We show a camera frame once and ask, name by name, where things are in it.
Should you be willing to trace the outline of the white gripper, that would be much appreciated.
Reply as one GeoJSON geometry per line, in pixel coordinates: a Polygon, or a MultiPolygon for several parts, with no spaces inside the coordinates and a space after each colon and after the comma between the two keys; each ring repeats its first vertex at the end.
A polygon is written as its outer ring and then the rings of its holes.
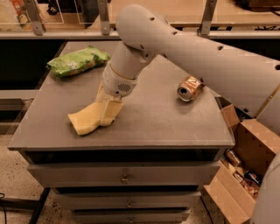
{"type": "Polygon", "coordinates": [[[126,97],[132,93],[136,84],[137,80],[123,78],[117,74],[110,63],[105,66],[102,83],[95,97],[96,102],[102,102],[101,126],[109,126],[123,108],[123,102],[120,99],[105,98],[105,94],[126,97]]]}

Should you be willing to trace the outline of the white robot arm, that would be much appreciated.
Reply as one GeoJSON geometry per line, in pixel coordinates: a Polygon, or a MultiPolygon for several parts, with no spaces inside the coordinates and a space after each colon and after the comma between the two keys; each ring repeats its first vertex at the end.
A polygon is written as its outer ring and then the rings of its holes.
{"type": "Polygon", "coordinates": [[[280,62],[178,31],[138,4],[120,10],[115,21],[121,42],[102,75],[107,94],[131,94],[137,77],[156,55],[201,80],[247,115],[280,134],[280,62]]]}

